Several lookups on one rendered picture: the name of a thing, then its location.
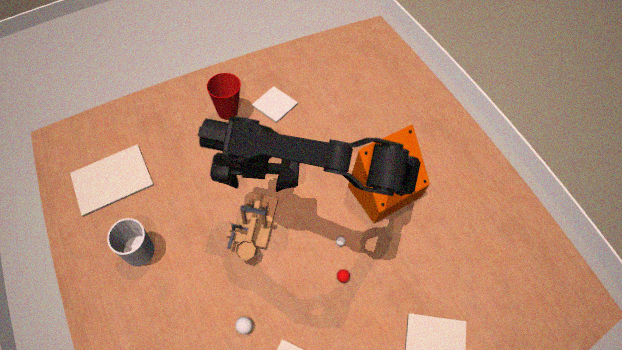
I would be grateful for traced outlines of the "white ball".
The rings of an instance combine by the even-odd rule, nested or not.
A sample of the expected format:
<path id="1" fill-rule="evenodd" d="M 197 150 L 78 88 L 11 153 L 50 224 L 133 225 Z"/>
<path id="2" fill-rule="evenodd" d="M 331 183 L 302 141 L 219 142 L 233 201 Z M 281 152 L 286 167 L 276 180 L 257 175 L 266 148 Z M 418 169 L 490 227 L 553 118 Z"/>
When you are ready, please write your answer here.
<path id="1" fill-rule="evenodd" d="M 242 316 L 236 321 L 235 328 L 241 334 L 248 334 L 253 329 L 252 321 L 248 317 Z"/>

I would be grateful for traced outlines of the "white flat square tile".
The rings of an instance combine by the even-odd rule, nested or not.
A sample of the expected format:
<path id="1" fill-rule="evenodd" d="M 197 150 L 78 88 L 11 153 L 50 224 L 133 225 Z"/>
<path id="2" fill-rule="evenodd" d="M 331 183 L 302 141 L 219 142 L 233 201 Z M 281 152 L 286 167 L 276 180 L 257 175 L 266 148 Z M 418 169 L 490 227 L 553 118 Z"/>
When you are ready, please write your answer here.
<path id="1" fill-rule="evenodd" d="M 298 105 L 298 102 L 278 90 L 275 86 L 260 97 L 252 106 L 274 122 Z"/>

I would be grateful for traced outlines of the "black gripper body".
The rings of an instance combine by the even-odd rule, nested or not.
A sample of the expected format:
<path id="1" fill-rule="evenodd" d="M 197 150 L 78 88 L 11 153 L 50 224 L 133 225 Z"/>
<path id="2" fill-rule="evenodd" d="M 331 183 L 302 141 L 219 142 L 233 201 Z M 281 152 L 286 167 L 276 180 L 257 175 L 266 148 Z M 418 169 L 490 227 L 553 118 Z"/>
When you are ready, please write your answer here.
<path id="1" fill-rule="evenodd" d="M 241 165 L 226 161 L 222 153 L 216 152 L 211 167 L 211 178 L 215 182 L 227 182 L 231 175 L 242 175 L 243 178 L 265 179 L 266 174 L 277 174 L 279 185 L 295 188 L 298 186 L 299 162 L 281 160 L 281 163 L 266 161 L 251 162 Z"/>

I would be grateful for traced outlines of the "red ball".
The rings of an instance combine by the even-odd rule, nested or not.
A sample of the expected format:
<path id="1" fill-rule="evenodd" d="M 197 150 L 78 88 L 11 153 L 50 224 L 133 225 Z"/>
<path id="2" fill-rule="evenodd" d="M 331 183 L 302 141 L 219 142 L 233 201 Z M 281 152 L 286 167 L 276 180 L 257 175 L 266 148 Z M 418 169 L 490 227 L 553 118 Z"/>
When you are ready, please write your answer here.
<path id="1" fill-rule="evenodd" d="M 346 269 L 339 270 L 337 274 L 338 281 L 341 283 L 345 283 L 349 280 L 350 274 Z"/>

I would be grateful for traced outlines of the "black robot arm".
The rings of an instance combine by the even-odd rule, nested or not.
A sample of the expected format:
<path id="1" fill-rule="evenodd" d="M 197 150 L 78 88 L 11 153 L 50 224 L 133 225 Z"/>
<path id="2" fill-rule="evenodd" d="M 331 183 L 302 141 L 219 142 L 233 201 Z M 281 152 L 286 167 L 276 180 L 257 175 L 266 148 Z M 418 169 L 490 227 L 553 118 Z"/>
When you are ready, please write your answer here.
<path id="1" fill-rule="evenodd" d="M 199 128 L 199 147 L 222 151 L 226 161 L 245 165 L 275 157 L 324 168 L 323 171 L 343 175 L 356 188 L 393 196 L 415 192 L 421 162 L 410 156 L 404 144 L 377 137 L 352 143 L 329 142 L 278 134 L 259 120 L 229 117 L 223 122 L 205 118 Z M 375 142 L 367 186 L 349 171 L 352 147 Z M 380 143 L 380 144 L 378 144 Z M 373 188 L 369 188 L 373 187 Z"/>

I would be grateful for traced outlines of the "white flat square board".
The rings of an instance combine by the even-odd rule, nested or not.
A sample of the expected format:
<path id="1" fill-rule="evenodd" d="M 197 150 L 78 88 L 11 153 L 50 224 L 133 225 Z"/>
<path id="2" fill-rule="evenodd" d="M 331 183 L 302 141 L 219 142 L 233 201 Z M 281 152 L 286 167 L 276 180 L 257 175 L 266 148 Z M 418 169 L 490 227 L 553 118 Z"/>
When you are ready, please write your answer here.
<path id="1" fill-rule="evenodd" d="M 466 350 L 467 321 L 408 314 L 405 350 Z"/>
<path id="2" fill-rule="evenodd" d="M 294 344 L 288 342 L 288 341 L 284 341 L 281 340 L 279 343 L 279 348 L 277 350 L 303 350 L 297 346 L 295 346 Z"/>
<path id="3" fill-rule="evenodd" d="M 82 216 L 153 186 L 138 145 L 77 169 L 70 175 Z"/>

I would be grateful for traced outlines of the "dark red cup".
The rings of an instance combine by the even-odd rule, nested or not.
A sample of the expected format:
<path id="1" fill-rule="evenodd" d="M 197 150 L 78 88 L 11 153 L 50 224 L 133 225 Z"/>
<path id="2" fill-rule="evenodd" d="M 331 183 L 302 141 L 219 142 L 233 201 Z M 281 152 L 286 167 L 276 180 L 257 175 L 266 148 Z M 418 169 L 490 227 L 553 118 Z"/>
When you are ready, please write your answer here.
<path id="1" fill-rule="evenodd" d="M 236 75 L 220 73 L 211 77 L 207 83 L 207 90 L 218 115 L 229 120 L 238 112 L 241 81 Z"/>

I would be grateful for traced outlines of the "grey cup with white rim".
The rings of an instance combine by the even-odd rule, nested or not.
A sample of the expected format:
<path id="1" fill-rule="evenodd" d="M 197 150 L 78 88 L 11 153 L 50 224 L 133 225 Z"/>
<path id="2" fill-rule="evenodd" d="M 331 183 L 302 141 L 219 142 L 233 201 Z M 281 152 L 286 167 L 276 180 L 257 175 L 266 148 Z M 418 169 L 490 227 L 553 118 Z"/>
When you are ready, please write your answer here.
<path id="1" fill-rule="evenodd" d="M 140 222 L 123 218 L 108 231 L 108 245 L 132 266 L 143 266 L 151 260 L 155 249 L 153 242 Z"/>

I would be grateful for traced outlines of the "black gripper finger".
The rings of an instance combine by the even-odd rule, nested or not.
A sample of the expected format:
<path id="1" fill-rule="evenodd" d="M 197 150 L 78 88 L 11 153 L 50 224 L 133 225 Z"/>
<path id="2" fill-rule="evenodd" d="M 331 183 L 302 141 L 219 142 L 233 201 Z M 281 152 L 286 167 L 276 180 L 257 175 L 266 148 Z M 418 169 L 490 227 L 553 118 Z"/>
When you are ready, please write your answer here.
<path id="1" fill-rule="evenodd" d="M 280 182 L 280 177 L 278 175 L 278 179 L 277 179 L 277 183 L 276 183 L 276 192 L 278 192 L 280 190 L 283 190 L 283 189 L 286 189 L 286 188 L 291 188 L 291 187 L 283 187 L 283 186 L 279 185 L 279 182 Z"/>
<path id="2" fill-rule="evenodd" d="M 218 183 L 223 183 L 223 184 L 229 185 L 231 187 L 234 187 L 236 189 L 239 188 L 239 181 L 238 181 L 237 175 L 231 175 L 230 174 L 230 179 L 227 182 L 218 182 Z"/>

